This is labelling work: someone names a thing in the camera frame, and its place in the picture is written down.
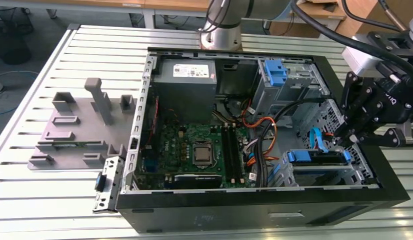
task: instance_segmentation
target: side panel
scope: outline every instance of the side panel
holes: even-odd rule
[[[370,210],[343,202],[119,209],[138,233],[333,225]]]

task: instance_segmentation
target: wire basket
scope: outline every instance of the wire basket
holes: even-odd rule
[[[0,58],[9,65],[25,63],[32,52],[14,26],[0,20]]]
[[[28,8],[0,6],[0,19],[6,25],[14,27],[22,35],[34,31],[28,14]]]

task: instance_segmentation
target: white desk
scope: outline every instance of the white desk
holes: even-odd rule
[[[99,77],[110,98],[137,96],[147,46],[195,49],[198,36],[193,31],[101,26],[66,31],[0,138],[0,240],[169,239],[165,234],[138,235],[117,213],[91,214],[97,172],[26,168],[56,92],[89,96],[85,78]],[[349,71],[342,46],[333,41],[243,34],[242,47],[326,56],[339,79]],[[413,240],[413,149],[385,148],[383,153],[411,198],[395,207],[335,226],[173,233],[171,239]]]

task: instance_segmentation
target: metal bracket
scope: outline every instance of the metal bracket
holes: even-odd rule
[[[123,169],[123,160],[118,157],[110,157],[105,160],[102,172],[97,178],[93,213],[115,213],[117,194],[119,190],[121,176]]]

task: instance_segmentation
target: gray plastic part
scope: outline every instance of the gray plastic part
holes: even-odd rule
[[[69,104],[74,102],[74,98],[69,92],[57,92],[52,100],[52,104],[61,115],[73,114]]]
[[[56,131],[56,132],[46,132],[45,134],[46,140],[73,140],[74,134],[69,131]]]
[[[134,113],[135,101],[131,95],[121,95],[119,108],[122,113]]]
[[[80,119],[77,116],[56,116],[52,119],[54,125],[78,125]]]
[[[114,124],[103,125],[101,114],[91,108],[91,98],[73,98],[68,93],[57,93],[56,99],[68,104],[69,111],[64,114],[72,115],[53,111],[29,160],[29,169],[101,169],[102,159],[113,156],[125,157],[135,100],[125,97],[129,104],[122,111],[121,97],[109,99],[110,107],[106,109]]]
[[[89,77],[85,83],[85,89],[91,93],[91,97],[95,104],[95,109],[101,114],[103,123],[106,125],[113,124],[113,116],[110,114],[110,100],[105,92],[101,91],[102,81],[97,77]]]
[[[80,28],[80,24],[77,24],[77,23],[70,23],[69,25],[68,25],[68,30],[78,30],[78,28]]]
[[[53,164],[53,158],[48,154],[36,154],[32,156],[29,162],[38,167],[50,166]]]
[[[106,154],[109,157],[125,157],[127,154],[127,151],[126,151],[126,148],[122,144],[119,145],[118,151],[115,151],[113,145],[109,145]]]
[[[102,165],[105,163],[105,158],[99,153],[85,153],[82,160],[86,165]]]

